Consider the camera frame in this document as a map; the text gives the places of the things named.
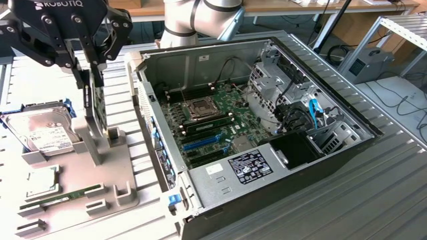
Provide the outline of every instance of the cpu socket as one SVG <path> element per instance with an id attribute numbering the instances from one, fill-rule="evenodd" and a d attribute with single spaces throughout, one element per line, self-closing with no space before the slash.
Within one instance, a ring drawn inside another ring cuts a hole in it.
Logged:
<path id="1" fill-rule="evenodd" d="M 187 101 L 190 120 L 202 120 L 216 116 L 220 111 L 211 97 L 203 97 Z"/>

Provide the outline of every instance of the robotiq logo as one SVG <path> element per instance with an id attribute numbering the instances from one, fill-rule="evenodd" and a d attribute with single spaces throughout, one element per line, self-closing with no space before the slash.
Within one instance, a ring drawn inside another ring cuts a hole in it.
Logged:
<path id="1" fill-rule="evenodd" d="M 83 7 L 83 1 L 70 0 L 58 2 L 35 2 L 36 10 L 42 10 L 44 7 Z"/>

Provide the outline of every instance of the motherboard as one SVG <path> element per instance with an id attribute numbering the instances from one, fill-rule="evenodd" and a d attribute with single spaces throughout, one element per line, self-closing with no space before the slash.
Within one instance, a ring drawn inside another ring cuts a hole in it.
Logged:
<path id="1" fill-rule="evenodd" d="M 252 113 L 247 94 L 232 84 L 218 84 L 207 96 L 164 101 L 162 111 L 188 168 L 252 149 L 271 136 Z"/>

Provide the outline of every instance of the power supply label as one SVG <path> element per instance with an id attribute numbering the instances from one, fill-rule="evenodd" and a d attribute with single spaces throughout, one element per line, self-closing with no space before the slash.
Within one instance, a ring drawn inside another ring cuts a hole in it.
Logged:
<path id="1" fill-rule="evenodd" d="M 259 150 L 230 159 L 228 162 L 242 184 L 247 184 L 274 173 Z"/>

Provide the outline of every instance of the warning label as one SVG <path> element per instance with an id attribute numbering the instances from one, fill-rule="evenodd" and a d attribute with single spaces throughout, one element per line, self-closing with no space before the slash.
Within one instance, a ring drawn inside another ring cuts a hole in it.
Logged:
<path id="1" fill-rule="evenodd" d="M 74 145 L 63 126 L 39 128 L 30 133 L 30 139 L 42 153 L 62 150 Z"/>
<path id="2" fill-rule="evenodd" d="M 247 184 L 274 172 L 259 150 L 230 159 L 228 162 L 242 184 Z"/>

